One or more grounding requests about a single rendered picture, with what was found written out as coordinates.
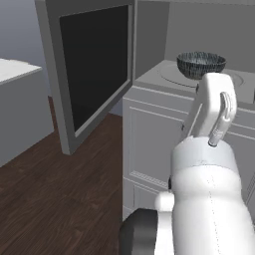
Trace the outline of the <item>grey microwave turntable plate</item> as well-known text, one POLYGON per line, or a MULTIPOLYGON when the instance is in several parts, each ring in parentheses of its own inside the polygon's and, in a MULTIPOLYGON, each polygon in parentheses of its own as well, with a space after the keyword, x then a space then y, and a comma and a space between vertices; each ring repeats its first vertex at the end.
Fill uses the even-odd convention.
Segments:
MULTIPOLYGON (((160 75, 167 81, 173 82, 189 88, 195 88, 199 83, 198 80, 191 80, 184 77, 178 70, 176 64, 167 64, 160 68, 160 75)), ((224 70, 223 74, 229 75, 235 87, 240 87, 244 84, 243 78, 235 72, 224 70)))

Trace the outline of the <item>grey microwave door black window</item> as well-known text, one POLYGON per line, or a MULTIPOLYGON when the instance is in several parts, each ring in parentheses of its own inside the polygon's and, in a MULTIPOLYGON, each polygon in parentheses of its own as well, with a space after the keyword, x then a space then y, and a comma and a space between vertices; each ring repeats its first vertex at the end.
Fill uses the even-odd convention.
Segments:
POLYGON ((71 155, 133 81, 135 0, 35 0, 64 154, 71 155))

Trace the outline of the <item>white cupboard door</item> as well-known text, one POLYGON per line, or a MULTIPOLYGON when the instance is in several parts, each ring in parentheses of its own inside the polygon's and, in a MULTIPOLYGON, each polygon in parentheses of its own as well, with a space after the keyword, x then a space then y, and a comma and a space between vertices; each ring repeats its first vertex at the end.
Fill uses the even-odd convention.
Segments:
POLYGON ((170 154, 187 112, 124 99, 124 172, 151 188, 168 189, 170 154))

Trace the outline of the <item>grey microwave oven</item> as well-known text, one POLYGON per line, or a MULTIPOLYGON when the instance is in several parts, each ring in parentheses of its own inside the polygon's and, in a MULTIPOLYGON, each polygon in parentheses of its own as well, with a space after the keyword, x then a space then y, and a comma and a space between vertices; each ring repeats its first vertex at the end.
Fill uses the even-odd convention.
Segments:
POLYGON ((135 35, 136 86, 192 98, 195 88, 162 78, 160 66, 184 52, 216 53, 226 58, 226 70, 243 77, 238 102, 255 107, 254 0, 138 0, 135 35))

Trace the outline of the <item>white cupboard unit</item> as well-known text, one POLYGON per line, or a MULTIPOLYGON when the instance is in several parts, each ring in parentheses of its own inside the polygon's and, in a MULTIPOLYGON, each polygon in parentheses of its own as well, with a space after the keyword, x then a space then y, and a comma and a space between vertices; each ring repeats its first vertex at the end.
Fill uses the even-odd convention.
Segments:
MULTIPOLYGON (((190 111, 192 98, 177 94, 133 86, 124 99, 150 103, 161 107, 171 107, 184 112, 190 111)), ((224 137, 235 153, 242 180, 242 195, 252 218, 255 220, 255 104, 240 103, 236 118, 224 137)), ((124 144, 124 107, 123 107, 123 144, 124 144)), ((123 171, 123 216, 128 216, 139 207, 154 208, 157 194, 164 190, 151 188, 126 177, 123 171)))

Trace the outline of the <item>dark patterned bowl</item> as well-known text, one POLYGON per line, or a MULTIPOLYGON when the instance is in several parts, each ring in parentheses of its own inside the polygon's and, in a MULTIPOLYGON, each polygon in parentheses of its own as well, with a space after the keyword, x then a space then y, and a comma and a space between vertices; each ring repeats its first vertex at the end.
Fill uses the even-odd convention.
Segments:
POLYGON ((207 73, 221 73, 226 59, 206 52, 181 53, 176 57, 179 72, 190 80, 201 80, 207 73))

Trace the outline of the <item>grey counter with white top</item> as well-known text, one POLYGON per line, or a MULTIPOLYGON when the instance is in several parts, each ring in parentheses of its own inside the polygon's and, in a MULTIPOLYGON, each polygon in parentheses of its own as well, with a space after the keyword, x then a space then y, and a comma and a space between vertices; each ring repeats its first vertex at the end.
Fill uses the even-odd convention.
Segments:
POLYGON ((42 68, 0 59, 0 167, 53 131, 42 68))

